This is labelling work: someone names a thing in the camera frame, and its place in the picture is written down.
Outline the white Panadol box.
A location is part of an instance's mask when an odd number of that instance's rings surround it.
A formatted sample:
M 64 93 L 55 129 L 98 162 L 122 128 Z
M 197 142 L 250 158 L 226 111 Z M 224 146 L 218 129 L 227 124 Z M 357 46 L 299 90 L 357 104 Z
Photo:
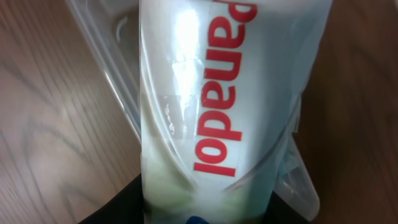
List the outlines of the white Panadol box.
M 141 1 L 142 186 L 152 223 L 261 219 L 330 8 Z

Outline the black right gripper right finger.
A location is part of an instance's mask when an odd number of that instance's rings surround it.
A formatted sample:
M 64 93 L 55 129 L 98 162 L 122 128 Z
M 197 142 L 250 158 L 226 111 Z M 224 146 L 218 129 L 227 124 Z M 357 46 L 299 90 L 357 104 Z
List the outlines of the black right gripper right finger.
M 267 208 L 267 224 L 310 224 L 310 222 L 273 192 Z

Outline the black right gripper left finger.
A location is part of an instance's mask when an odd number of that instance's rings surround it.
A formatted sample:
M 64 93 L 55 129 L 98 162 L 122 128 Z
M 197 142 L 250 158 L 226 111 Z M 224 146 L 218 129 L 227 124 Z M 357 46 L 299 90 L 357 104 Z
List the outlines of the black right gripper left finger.
M 107 204 L 79 224 L 144 224 L 142 177 L 139 174 Z

